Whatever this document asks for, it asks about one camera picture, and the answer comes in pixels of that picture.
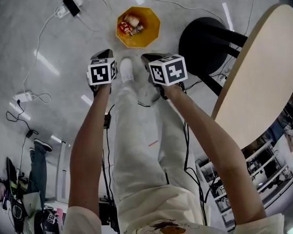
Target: black stool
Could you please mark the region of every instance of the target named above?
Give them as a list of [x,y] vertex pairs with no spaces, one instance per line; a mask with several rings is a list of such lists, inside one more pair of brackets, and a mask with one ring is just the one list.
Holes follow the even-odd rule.
[[179,40],[179,54],[185,58],[187,71],[200,78],[218,96],[222,86],[209,75],[218,70],[231,55],[239,51],[230,47],[233,43],[243,47],[248,38],[230,31],[216,19],[198,18],[183,31]]

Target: concrete floor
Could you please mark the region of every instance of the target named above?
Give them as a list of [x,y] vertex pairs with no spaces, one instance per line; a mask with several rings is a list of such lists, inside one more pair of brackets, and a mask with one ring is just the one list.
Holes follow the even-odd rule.
[[[9,103],[16,104],[13,96],[22,91],[22,83],[34,62],[38,34],[45,21],[53,14],[62,0],[0,0],[0,177],[6,178],[5,158],[8,156],[16,167],[19,167],[22,144],[27,133],[23,122],[12,123],[5,119],[5,112],[17,112]],[[90,57],[103,49],[111,48],[116,61],[130,56],[134,62],[134,74],[140,87],[139,101],[150,104],[155,95],[147,83],[148,73],[140,61],[140,55],[147,52],[177,53],[178,42],[184,28],[194,19],[202,16],[215,17],[201,10],[188,10],[176,4],[154,0],[106,0],[111,8],[110,13],[102,0],[83,0],[81,17],[92,32],[78,18],[68,15],[62,19],[52,18],[41,35],[40,58],[32,70],[26,88],[35,94],[49,93],[52,101],[43,104],[39,100],[22,104],[25,112],[31,117],[28,124],[37,130],[39,139],[50,143],[54,151],[47,157],[48,182],[47,196],[54,194],[55,171],[60,151],[60,144],[51,139],[52,135],[72,144],[89,109],[81,97],[91,98],[91,91],[86,82],[86,70]],[[241,34],[249,34],[261,15],[279,0],[171,0],[187,7],[200,7],[211,11],[222,18],[227,17],[223,3],[226,3],[232,20],[233,29]],[[146,49],[128,49],[115,36],[116,18],[131,6],[150,7],[161,20],[159,38]],[[228,71],[234,64],[232,59],[224,68]],[[198,78],[189,75],[186,86],[192,85]],[[119,90],[120,76],[112,85],[112,94],[108,109],[114,104]],[[196,103],[211,114],[217,96],[203,83],[188,90]],[[111,170],[115,138],[115,115],[112,110],[112,122],[109,129],[111,148]],[[148,143],[158,140],[155,117],[152,108],[139,108]],[[29,147],[32,141],[27,140],[24,146],[21,169],[26,175],[30,172]],[[190,148],[195,158],[205,158],[205,154],[190,135]],[[150,147],[150,152],[158,151],[159,143]],[[105,160],[107,159],[106,141],[104,141]],[[103,180],[100,194],[105,194]],[[0,233],[12,233],[9,219],[0,210]]]

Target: person's leg in jeans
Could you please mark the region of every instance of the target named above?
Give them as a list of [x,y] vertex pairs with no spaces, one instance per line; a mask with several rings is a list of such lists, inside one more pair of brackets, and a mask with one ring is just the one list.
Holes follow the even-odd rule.
[[[157,101],[156,122],[161,145],[159,162],[167,173],[169,183],[199,195],[199,188],[193,179],[184,171],[187,145],[183,130],[183,122],[171,105],[162,98]],[[194,171],[195,161],[192,150],[189,150],[187,167]]]
[[45,189],[47,185],[47,166],[45,162],[46,152],[51,152],[52,147],[36,139],[35,148],[30,148],[31,171],[29,174],[27,194],[40,193],[41,206],[44,207]]
[[157,157],[148,153],[138,116],[138,99],[130,59],[122,60],[120,73],[123,86],[115,103],[113,192],[116,203],[141,190],[166,184],[165,174]]

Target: forearm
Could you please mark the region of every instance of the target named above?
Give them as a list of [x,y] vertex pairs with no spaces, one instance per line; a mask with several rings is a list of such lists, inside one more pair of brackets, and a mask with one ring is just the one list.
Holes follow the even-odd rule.
[[104,117],[109,92],[110,85],[105,85],[98,91],[76,136],[70,158],[69,206],[82,206],[96,214],[98,214],[97,195],[102,164]]
[[218,172],[237,224],[266,217],[248,173],[245,158],[235,141],[180,89],[167,97],[180,112]]

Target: person's left arm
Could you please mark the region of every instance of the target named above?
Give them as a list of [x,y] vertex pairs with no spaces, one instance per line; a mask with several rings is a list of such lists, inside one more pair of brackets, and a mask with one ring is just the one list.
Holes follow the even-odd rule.
[[80,206],[99,216],[99,180],[102,164],[104,117],[110,84],[96,94],[76,136],[70,157],[68,206]]

